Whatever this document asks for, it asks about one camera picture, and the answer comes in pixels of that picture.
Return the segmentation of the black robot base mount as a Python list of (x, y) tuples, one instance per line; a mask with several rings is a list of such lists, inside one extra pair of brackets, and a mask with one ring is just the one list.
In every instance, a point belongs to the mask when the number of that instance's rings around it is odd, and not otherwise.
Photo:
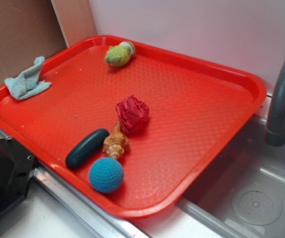
[(11, 138), (0, 139), (0, 217), (27, 197), (35, 155)]

